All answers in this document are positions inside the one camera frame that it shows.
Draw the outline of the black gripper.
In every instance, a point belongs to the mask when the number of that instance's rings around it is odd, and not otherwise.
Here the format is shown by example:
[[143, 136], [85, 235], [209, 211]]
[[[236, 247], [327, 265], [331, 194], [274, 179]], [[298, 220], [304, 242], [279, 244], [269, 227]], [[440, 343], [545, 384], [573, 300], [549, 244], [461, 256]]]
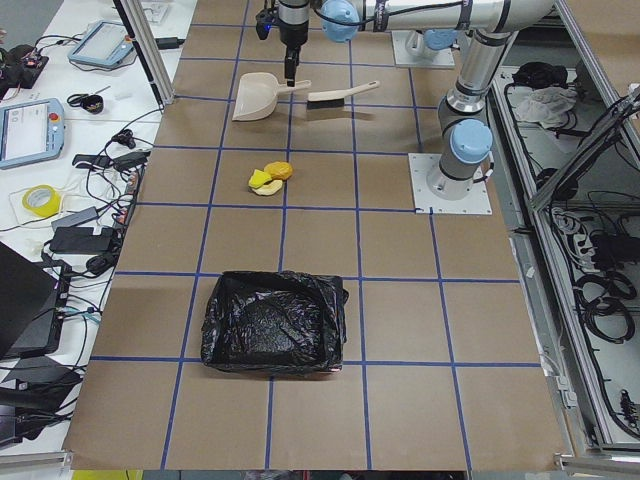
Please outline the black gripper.
[[308, 39], [308, 1], [281, 0], [277, 4], [280, 40], [287, 47], [284, 58], [284, 79], [286, 85], [292, 87], [295, 85], [299, 66], [299, 48]]

